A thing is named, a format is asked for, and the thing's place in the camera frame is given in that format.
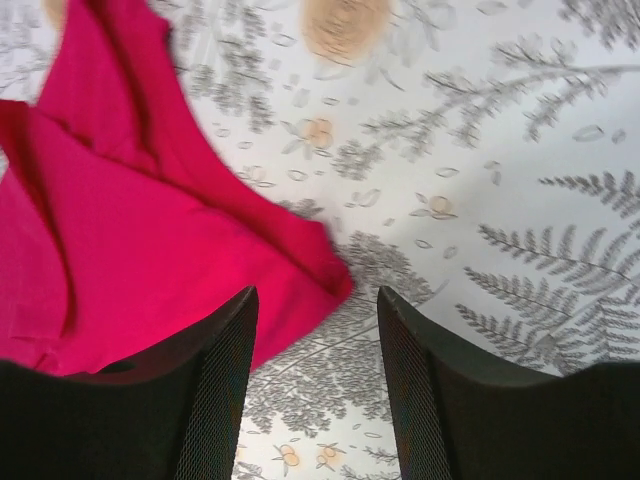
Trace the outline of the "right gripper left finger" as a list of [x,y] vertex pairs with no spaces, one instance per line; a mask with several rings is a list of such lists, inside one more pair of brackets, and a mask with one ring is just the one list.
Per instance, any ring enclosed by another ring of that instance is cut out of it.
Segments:
[[95,374],[1,365],[5,479],[228,479],[259,299],[249,287],[203,320]]

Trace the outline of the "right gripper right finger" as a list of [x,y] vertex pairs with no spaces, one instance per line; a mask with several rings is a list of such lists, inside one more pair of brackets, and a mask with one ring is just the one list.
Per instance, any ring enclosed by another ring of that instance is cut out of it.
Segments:
[[635,479],[639,366],[555,377],[503,360],[377,297],[400,473],[433,479]]

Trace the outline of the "bright red t-shirt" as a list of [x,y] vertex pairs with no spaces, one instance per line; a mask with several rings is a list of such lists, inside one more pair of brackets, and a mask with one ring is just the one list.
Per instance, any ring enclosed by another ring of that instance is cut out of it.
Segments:
[[72,1],[38,101],[2,102],[3,359],[94,373],[253,286],[261,365],[350,295],[324,226],[210,147],[168,35],[144,1]]

